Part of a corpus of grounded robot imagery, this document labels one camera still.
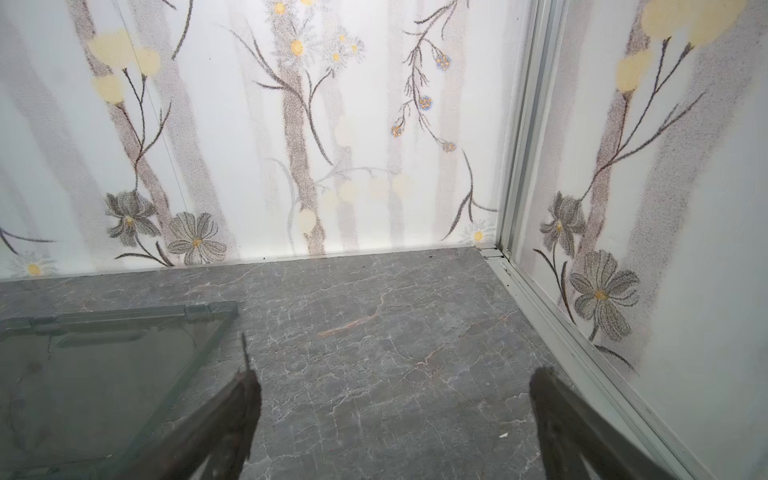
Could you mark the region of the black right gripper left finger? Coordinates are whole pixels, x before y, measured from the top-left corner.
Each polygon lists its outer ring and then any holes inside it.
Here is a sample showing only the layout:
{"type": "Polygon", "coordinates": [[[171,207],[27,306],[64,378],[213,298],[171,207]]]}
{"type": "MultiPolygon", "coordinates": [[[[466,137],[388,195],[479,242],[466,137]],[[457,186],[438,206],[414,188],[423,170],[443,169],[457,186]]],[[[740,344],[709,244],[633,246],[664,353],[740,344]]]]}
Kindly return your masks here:
{"type": "Polygon", "coordinates": [[[250,458],[262,387],[240,336],[245,368],[162,442],[133,460],[119,479],[237,479],[250,458]]]}

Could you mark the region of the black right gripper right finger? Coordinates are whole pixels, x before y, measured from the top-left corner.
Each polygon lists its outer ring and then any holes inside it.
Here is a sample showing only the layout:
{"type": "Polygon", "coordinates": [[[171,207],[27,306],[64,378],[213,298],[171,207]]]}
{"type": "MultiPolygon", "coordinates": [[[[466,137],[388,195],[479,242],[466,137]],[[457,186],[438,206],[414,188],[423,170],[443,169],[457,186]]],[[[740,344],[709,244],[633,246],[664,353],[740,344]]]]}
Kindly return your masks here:
{"type": "Polygon", "coordinates": [[[550,367],[531,376],[530,401],[548,479],[671,479],[550,367]]]}

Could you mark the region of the green transparent compartment box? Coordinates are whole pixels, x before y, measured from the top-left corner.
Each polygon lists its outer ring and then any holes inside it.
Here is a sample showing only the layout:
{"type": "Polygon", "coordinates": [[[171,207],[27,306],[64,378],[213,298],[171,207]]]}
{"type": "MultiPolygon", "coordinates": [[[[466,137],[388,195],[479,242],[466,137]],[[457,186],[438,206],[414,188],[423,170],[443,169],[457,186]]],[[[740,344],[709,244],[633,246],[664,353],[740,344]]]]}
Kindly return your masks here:
{"type": "Polygon", "coordinates": [[[110,479],[238,315],[233,301],[1,323],[1,476],[110,479]]]}

